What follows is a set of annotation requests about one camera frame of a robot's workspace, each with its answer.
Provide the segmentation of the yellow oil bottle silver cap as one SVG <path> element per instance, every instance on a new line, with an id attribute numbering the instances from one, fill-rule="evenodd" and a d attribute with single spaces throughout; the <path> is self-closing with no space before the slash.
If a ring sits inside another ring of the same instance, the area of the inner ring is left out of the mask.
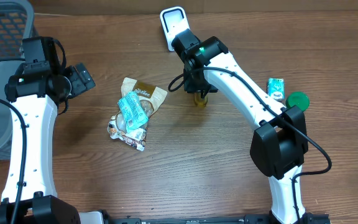
<path id="1" fill-rule="evenodd" d="M 201 93 L 194 94 L 194 103 L 197 107 L 204 108 L 208 104 L 208 97 L 202 97 Z"/>

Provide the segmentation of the brown snack packet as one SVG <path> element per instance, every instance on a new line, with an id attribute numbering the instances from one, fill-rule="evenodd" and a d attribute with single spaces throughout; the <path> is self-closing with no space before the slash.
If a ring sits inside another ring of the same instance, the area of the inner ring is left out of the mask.
<path id="1" fill-rule="evenodd" d="M 121 86 L 121 97 L 125 97 L 130 91 L 137 94 L 148 118 L 160 108 L 167 96 L 167 91 L 162 88 L 125 77 Z"/>

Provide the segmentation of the white red snack wrapper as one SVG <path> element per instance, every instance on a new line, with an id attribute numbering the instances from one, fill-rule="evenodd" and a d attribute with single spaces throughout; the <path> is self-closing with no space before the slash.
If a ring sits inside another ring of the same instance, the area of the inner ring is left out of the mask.
<path id="1" fill-rule="evenodd" d="M 122 113 L 118 112 L 111 116 L 107 131 L 111 139 L 119 139 L 127 145 L 136 148 L 138 151 L 144 151 L 146 145 L 147 124 L 142 125 L 134 131 L 128 131 Z"/>

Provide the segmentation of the small teal tissue pack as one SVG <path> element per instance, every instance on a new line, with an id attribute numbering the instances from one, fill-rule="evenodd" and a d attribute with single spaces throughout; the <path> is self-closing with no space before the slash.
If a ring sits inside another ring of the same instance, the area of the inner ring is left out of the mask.
<path id="1" fill-rule="evenodd" d="M 285 99 L 285 82 L 282 78 L 269 78 L 267 81 L 267 94 L 276 101 Z"/>

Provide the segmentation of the green lid white jar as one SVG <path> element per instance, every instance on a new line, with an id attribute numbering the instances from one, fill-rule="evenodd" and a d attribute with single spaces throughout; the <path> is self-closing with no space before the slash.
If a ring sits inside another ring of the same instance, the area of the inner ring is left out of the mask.
<path id="1" fill-rule="evenodd" d="M 301 91 L 296 91 L 288 96 L 285 101 L 285 105 L 287 108 L 297 106 L 299 107 L 299 109 L 305 112 L 310 105 L 310 99 L 305 93 Z"/>

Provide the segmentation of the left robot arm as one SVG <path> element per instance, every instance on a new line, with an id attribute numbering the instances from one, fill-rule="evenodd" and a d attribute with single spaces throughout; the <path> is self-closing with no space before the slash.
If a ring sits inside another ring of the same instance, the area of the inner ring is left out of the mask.
<path id="1" fill-rule="evenodd" d="M 52 139 L 60 103 L 94 88 L 83 64 L 67 66 L 52 37 L 22 41 L 25 62 L 9 77 L 6 100 L 12 116 L 9 176 L 0 223 L 103 223 L 102 212 L 79 212 L 60 200 L 53 181 Z"/>

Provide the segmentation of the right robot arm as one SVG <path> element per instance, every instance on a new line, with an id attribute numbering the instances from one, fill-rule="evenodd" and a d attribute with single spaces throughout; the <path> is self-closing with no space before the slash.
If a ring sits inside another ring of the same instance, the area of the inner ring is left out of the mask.
<path id="1" fill-rule="evenodd" d="M 308 151 L 304 112 L 268 96 L 217 37 L 201 41 L 185 29 L 170 38 L 170 50 L 184 64 L 180 85 L 185 91 L 201 96 L 221 91 L 250 124 L 250 156 L 267 176 L 272 193 L 269 220 L 302 223 L 306 210 L 298 179 Z"/>

